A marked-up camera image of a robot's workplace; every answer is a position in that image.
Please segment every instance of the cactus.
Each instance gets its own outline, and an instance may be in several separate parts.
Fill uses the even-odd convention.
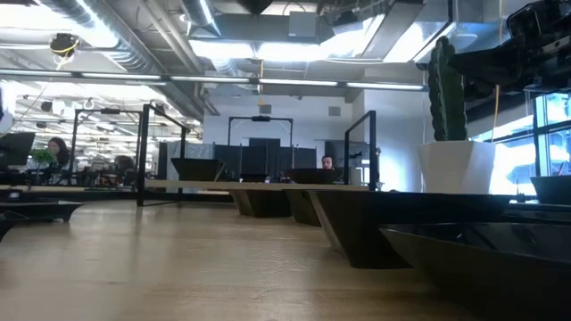
[[[430,113],[436,141],[467,140],[462,76],[448,65],[455,54],[447,37],[440,37],[428,63]]]

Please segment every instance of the woman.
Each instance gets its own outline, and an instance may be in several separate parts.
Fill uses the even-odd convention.
[[[47,150],[55,157],[55,165],[58,169],[70,169],[70,151],[60,137],[54,137],[47,143]]]

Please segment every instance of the ceiling vent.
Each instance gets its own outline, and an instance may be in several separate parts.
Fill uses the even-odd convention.
[[[329,116],[331,116],[331,117],[341,117],[341,107],[339,107],[339,106],[329,106]]]
[[[260,105],[260,115],[271,115],[271,105]]]

